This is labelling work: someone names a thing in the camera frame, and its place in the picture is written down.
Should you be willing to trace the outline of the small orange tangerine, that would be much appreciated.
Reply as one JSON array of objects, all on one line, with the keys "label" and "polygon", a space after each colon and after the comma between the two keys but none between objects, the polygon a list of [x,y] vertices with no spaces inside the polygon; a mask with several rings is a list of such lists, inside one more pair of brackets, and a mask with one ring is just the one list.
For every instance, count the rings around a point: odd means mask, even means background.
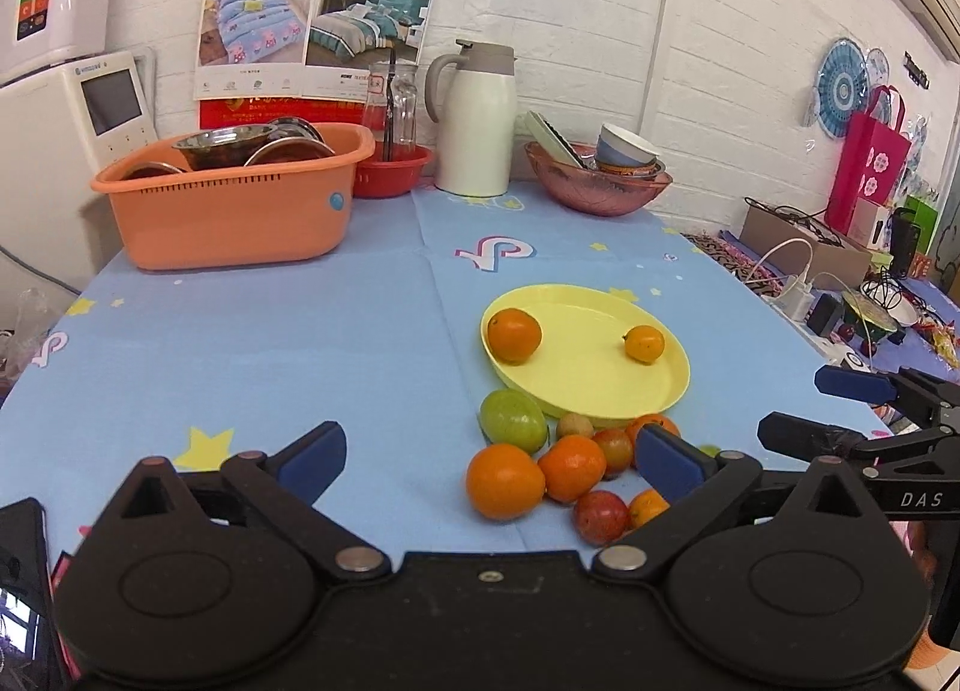
[{"label": "small orange tangerine", "polygon": [[636,494],[635,498],[631,499],[630,504],[628,504],[631,526],[640,528],[647,522],[651,522],[652,519],[656,519],[669,507],[669,502],[654,487],[648,487],[643,493]]}]

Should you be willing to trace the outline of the orange tangerine with stem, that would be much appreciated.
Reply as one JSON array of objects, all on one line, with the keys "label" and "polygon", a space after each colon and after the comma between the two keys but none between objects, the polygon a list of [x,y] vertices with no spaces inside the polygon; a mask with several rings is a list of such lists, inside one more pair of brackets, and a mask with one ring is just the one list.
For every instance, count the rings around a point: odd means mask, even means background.
[{"label": "orange tangerine with stem", "polygon": [[659,413],[647,413],[647,415],[638,416],[625,426],[626,436],[630,439],[631,445],[638,444],[638,436],[648,426],[658,427],[662,431],[669,432],[672,436],[680,437],[680,429],[674,421]]}]

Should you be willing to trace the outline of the red apple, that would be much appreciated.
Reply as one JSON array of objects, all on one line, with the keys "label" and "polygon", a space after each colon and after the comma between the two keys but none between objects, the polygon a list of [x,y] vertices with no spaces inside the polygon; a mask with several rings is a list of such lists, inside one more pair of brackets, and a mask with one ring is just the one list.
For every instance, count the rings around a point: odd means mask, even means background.
[{"label": "red apple", "polygon": [[579,537],[594,546],[615,542],[631,528],[628,505],[610,491],[583,494],[574,504],[573,521]]}]

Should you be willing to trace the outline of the medium orange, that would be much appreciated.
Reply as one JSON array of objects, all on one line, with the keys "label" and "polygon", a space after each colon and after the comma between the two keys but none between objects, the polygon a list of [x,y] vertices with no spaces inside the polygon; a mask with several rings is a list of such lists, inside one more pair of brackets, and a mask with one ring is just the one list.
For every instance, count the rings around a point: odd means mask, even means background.
[{"label": "medium orange", "polygon": [[545,493],[560,504],[578,501],[607,470],[602,449],[584,436],[563,437],[537,460],[537,465],[544,473]]}]

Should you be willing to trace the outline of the brown kiwi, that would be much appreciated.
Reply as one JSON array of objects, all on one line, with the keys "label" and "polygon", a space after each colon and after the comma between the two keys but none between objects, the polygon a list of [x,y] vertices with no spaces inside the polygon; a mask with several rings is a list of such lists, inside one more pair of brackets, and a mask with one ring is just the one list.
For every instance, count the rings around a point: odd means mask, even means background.
[{"label": "brown kiwi", "polygon": [[594,429],[592,421],[587,416],[578,415],[578,413],[566,413],[560,420],[556,421],[556,439],[565,439],[565,437],[571,436],[592,437],[594,432],[596,432],[596,429]]}]

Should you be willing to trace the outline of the large orange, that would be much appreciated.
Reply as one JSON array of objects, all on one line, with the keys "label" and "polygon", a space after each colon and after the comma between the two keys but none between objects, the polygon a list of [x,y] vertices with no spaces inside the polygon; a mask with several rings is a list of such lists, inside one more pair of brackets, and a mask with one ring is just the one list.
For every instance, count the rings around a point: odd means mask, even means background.
[{"label": "large orange", "polygon": [[473,455],[467,466],[467,498],[490,521],[523,517],[542,502],[545,489],[544,472],[516,445],[489,445]]}]

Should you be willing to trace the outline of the dark red tomato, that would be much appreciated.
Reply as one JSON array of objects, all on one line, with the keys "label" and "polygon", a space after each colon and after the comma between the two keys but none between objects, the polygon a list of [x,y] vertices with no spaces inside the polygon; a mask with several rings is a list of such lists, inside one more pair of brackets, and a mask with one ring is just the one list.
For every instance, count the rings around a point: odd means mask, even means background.
[{"label": "dark red tomato", "polygon": [[635,446],[628,432],[616,427],[601,429],[592,436],[592,441],[599,446],[602,454],[604,454],[604,478],[606,480],[619,478],[622,473],[633,466]]}]

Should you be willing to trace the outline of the white power strip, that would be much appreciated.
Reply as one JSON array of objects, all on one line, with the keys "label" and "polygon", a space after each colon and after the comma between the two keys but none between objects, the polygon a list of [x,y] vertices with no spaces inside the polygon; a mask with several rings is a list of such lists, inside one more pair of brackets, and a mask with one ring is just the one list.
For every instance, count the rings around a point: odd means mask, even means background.
[{"label": "white power strip", "polygon": [[838,296],[831,292],[816,292],[805,276],[793,276],[786,288],[766,302],[794,327],[825,363],[871,372],[871,359],[862,356],[839,336],[839,317],[843,309]]}]

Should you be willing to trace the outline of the cardboard box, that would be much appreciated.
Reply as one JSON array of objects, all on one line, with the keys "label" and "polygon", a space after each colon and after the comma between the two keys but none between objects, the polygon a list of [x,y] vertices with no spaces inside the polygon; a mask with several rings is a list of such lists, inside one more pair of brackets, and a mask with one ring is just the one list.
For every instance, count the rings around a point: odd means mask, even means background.
[{"label": "cardboard box", "polygon": [[839,281],[857,288],[866,278],[871,254],[823,223],[789,207],[750,203],[739,241],[766,268],[784,276],[807,273],[817,289],[839,289]]}]

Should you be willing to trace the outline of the blue patterned tablecloth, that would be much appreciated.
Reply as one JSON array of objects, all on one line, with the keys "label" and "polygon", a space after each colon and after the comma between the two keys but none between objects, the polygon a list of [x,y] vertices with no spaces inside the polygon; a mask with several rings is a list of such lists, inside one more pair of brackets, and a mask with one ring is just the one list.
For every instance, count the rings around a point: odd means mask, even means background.
[{"label": "blue patterned tablecloth", "polygon": [[420,189],[356,203],[342,246],[307,264],[148,275],[114,260],[3,405],[3,501],[37,499],[64,553],[148,455],[274,452],[334,420],[348,462],[320,509],[386,553],[578,548],[564,507],[495,524],[464,491],[496,387],[483,310],[540,283],[635,301],[677,335],[692,382],[672,420],[695,444],[757,452],[773,411],[880,426],[818,393],[815,349],[654,214],[590,218],[532,184],[498,203]]}]

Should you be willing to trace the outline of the orange plastic basin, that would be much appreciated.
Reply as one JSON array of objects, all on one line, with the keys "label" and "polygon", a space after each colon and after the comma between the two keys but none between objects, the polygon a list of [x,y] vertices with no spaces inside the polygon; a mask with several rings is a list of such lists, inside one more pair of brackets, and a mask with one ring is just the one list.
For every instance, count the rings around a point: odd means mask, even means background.
[{"label": "orange plastic basin", "polygon": [[347,236],[361,125],[320,122],[331,158],[192,170],[176,142],[133,151],[94,175],[127,257],[145,271],[283,264],[332,252]]}]

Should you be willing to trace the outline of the pink glass bowl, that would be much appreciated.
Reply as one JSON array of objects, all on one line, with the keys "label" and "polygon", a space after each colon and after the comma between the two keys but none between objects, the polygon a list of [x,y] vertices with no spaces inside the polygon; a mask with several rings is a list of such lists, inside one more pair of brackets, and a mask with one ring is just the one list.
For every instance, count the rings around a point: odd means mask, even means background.
[{"label": "pink glass bowl", "polygon": [[524,146],[535,177],[556,203],[579,213],[619,218],[646,207],[672,184],[672,175],[659,167],[652,175],[608,174],[560,163],[537,142]]}]

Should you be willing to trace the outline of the red plastic basket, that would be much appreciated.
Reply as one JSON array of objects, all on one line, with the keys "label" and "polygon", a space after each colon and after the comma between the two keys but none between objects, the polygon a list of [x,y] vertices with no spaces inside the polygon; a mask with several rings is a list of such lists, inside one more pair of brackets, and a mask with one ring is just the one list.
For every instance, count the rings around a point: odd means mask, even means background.
[{"label": "red plastic basket", "polygon": [[431,161],[431,149],[420,145],[404,149],[398,159],[368,158],[356,166],[353,197],[382,200],[412,192]]}]

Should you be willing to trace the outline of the white thermos jug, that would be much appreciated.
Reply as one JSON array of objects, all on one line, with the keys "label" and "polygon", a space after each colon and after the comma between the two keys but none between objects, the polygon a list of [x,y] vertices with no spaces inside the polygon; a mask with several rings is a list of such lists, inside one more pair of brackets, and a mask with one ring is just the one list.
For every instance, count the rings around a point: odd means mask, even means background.
[{"label": "white thermos jug", "polygon": [[425,78],[425,107],[438,125],[434,185],[459,197],[500,197],[509,187],[514,151],[514,50],[455,43],[459,52],[435,58]]}]

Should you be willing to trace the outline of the wall calendar poster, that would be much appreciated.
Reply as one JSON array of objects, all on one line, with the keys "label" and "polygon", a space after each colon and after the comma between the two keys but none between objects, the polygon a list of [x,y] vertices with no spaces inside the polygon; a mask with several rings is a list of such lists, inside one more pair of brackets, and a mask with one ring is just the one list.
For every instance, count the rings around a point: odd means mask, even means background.
[{"label": "wall calendar poster", "polygon": [[433,0],[202,0],[194,97],[202,127],[293,114],[358,117],[368,78],[415,68]]}]

